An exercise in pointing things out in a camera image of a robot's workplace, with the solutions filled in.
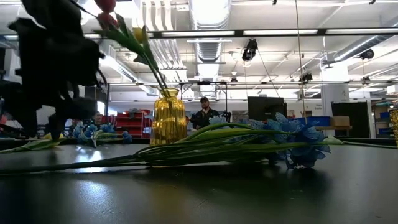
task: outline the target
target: yellow glass vase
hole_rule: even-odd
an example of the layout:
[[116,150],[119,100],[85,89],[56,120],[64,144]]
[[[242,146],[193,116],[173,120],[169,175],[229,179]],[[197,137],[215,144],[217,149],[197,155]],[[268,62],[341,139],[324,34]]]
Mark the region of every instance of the yellow glass vase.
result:
[[177,98],[178,89],[167,88],[155,102],[154,120],[150,133],[150,144],[169,144],[187,135],[185,105]]

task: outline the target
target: cardboard box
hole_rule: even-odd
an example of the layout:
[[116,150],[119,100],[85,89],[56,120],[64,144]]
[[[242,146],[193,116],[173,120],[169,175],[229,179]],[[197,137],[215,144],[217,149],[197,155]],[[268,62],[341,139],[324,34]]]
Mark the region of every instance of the cardboard box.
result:
[[332,126],[350,126],[349,116],[333,116],[331,118],[330,124]]

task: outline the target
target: red tulip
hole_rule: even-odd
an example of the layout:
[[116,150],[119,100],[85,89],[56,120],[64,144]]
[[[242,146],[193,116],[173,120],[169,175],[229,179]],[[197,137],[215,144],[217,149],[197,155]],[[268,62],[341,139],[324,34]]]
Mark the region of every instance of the red tulip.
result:
[[113,25],[116,28],[119,28],[118,22],[115,19],[113,19],[113,17],[106,12],[102,12],[101,14],[99,14],[98,20],[100,21],[99,24],[101,25],[102,29],[109,29],[110,25]]
[[116,0],[95,0],[95,4],[106,13],[113,12],[116,6]]

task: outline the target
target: shelving unit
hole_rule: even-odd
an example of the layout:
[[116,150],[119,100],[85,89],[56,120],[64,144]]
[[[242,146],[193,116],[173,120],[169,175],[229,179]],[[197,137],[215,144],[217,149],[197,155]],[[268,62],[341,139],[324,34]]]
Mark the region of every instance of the shelving unit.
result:
[[385,116],[389,110],[388,106],[375,106],[373,108],[376,138],[394,138],[390,117]]
[[134,138],[149,139],[150,132],[147,130],[152,126],[152,121],[144,117],[148,113],[150,113],[149,110],[133,112],[133,116],[131,116],[131,113],[118,113],[115,125],[116,132],[128,131]]

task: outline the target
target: vase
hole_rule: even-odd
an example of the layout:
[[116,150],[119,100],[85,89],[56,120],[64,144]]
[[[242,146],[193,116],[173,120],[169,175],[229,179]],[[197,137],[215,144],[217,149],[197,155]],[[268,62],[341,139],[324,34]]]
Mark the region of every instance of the vase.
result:
[[394,132],[394,137],[398,147],[398,109],[390,110],[389,115],[392,123],[392,131]]
[[162,97],[155,102],[150,144],[170,144],[187,135],[185,105],[177,98],[178,89],[160,91]]

